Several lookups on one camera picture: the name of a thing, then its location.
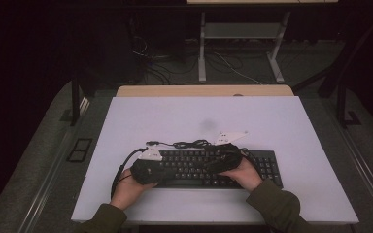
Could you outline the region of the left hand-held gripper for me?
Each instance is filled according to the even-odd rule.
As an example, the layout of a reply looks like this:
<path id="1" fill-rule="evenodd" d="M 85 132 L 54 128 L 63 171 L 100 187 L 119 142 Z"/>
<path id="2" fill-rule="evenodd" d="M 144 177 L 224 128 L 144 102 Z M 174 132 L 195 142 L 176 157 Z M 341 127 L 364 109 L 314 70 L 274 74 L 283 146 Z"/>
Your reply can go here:
<path id="1" fill-rule="evenodd" d="M 130 171 L 137 183 L 159 183 L 168 171 L 162 165 L 163 156 L 157 147 L 146 148 L 132 164 Z"/>

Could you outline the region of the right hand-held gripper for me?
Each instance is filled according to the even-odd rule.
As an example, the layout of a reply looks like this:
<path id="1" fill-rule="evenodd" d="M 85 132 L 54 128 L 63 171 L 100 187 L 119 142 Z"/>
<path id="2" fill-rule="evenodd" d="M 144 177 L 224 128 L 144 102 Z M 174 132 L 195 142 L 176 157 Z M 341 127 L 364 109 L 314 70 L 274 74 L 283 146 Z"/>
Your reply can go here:
<path id="1" fill-rule="evenodd" d="M 248 134 L 248 131 L 221 132 L 215 143 L 207 147 L 207 152 L 213 153 L 213 160 L 207 163 L 207 171 L 218 174 L 237 168 L 242 161 L 243 154 L 237 146 L 233 145 L 233 142 Z"/>

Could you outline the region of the white metal frame desk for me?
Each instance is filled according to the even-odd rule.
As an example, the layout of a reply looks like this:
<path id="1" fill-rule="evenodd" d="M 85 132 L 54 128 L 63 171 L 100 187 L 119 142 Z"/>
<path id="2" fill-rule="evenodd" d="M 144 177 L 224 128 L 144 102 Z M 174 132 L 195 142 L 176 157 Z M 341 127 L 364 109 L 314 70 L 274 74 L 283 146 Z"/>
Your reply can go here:
<path id="1" fill-rule="evenodd" d="M 310 7 L 336 4 L 338 0 L 186 0 L 189 6 L 195 7 Z M 205 41 L 207 39 L 272 39 L 274 47 L 266 53 L 273 77 L 277 83 L 285 81 L 276 57 L 284 39 L 291 10 L 284 10 L 278 22 L 210 22 L 206 10 L 201 12 L 199 33 L 198 81 L 207 81 Z"/>

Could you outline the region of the person's left hand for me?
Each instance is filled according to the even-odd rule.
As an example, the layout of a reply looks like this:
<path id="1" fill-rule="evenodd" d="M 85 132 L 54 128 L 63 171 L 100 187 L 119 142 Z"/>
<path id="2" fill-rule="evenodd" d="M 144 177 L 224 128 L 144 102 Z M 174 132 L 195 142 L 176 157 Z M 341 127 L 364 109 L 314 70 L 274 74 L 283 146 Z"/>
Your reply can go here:
<path id="1" fill-rule="evenodd" d="M 133 179 L 130 170 L 126 169 L 119 177 L 110 204 L 124 211 L 135 204 L 145 191 L 155 186 L 156 183 L 139 184 Z"/>

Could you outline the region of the metal floor rail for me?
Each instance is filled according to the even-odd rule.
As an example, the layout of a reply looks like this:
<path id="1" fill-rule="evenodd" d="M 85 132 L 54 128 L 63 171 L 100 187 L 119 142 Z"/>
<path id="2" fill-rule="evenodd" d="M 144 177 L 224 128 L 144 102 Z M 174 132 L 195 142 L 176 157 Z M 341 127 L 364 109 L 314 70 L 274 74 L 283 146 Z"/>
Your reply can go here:
<path id="1" fill-rule="evenodd" d="M 353 137 L 348 131 L 348 125 L 350 124 L 347 120 L 343 119 L 343 113 L 339 113 L 338 110 L 332 114 L 332 119 L 335 126 L 337 127 L 344 143 L 349 149 L 353 163 L 356 166 L 366 188 L 368 189 L 371 197 L 373 198 L 373 171 L 365 160 L 363 154 L 359 150 L 358 145 L 355 143 Z"/>
<path id="2" fill-rule="evenodd" d="M 64 134 L 60 146 L 56 151 L 54 161 L 52 162 L 50 169 L 41 183 L 36 195 L 32 199 L 32 203 L 28 208 L 17 233 L 33 233 L 35 225 L 39 220 L 42 210 L 45 208 L 47 200 L 51 194 L 56 177 L 58 176 L 58 171 L 62 165 L 62 161 L 65 158 L 66 151 L 69 149 L 74 138 L 74 134 L 75 132 L 73 130 L 68 130 Z"/>

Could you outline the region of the light wooden table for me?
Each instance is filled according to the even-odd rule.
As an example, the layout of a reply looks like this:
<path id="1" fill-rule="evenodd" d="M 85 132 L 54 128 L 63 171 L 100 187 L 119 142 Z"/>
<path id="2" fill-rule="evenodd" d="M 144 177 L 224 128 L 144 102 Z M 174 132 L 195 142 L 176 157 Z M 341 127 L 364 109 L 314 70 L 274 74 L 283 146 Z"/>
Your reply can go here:
<path id="1" fill-rule="evenodd" d="M 125 85 L 117 97 L 293 96 L 287 85 Z"/>

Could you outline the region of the black metal stand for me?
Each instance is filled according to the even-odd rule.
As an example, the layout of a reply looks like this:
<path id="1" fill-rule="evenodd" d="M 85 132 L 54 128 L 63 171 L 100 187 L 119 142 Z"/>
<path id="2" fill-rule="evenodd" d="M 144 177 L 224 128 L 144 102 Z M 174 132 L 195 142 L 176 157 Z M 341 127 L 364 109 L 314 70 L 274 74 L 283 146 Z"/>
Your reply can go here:
<path id="1" fill-rule="evenodd" d="M 358 15 L 350 16 L 347 23 L 347 26 L 350 28 L 348 38 L 338 57 L 322 71 L 291 88 L 293 92 L 298 92 L 306 86 L 318 80 L 322 80 L 322 84 L 318 90 L 318 94 L 321 98 L 329 98 L 334 91 L 337 91 L 336 119 L 342 127 L 346 127 L 347 125 L 345 120 L 347 92 L 346 72 L 373 32 L 373 19 L 366 26 L 359 26 L 358 20 Z"/>
<path id="2" fill-rule="evenodd" d="M 72 120 L 71 125 L 74 126 L 80 115 L 81 115 L 81 103 L 85 97 L 91 95 L 91 87 L 89 86 L 89 81 L 74 73 L 71 78 L 71 88 L 72 88 Z"/>

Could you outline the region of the black floor socket frame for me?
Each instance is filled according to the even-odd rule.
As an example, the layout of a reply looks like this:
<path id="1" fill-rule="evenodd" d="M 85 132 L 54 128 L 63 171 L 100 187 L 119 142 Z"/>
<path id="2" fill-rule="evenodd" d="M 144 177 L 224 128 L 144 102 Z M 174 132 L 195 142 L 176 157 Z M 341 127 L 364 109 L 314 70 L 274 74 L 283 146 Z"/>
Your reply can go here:
<path id="1" fill-rule="evenodd" d="M 91 138 L 79 138 L 68 154 L 66 160 L 72 163 L 84 162 L 90 149 L 91 143 Z"/>

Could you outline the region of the person's right hand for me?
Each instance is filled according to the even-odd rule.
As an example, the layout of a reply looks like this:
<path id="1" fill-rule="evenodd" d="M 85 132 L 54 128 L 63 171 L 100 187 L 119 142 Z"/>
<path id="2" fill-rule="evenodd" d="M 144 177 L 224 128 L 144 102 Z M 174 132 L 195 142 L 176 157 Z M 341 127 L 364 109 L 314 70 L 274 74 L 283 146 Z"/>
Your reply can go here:
<path id="1" fill-rule="evenodd" d="M 246 158 L 243 158 L 240 165 L 232 170 L 220 173 L 236 181 L 248 192 L 254 191 L 262 183 L 262 178 L 258 174 L 253 164 Z"/>

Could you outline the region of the black computer keyboard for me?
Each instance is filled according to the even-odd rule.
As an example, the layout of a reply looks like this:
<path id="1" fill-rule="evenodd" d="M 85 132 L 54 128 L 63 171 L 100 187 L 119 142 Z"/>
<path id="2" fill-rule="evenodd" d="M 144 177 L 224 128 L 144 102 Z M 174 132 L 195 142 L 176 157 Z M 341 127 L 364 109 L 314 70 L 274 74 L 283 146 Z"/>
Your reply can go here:
<path id="1" fill-rule="evenodd" d="M 160 150 L 159 152 L 163 156 L 162 165 L 168 171 L 168 175 L 157 183 L 158 188 L 240 188 L 240 184 L 231 178 L 207 171 L 207 163 L 213 160 L 212 152 L 207 150 Z M 263 180 L 270 180 L 277 187 L 283 187 L 274 151 L 241 150 L 241 152 L 243 157 L 254 165 Z"/>

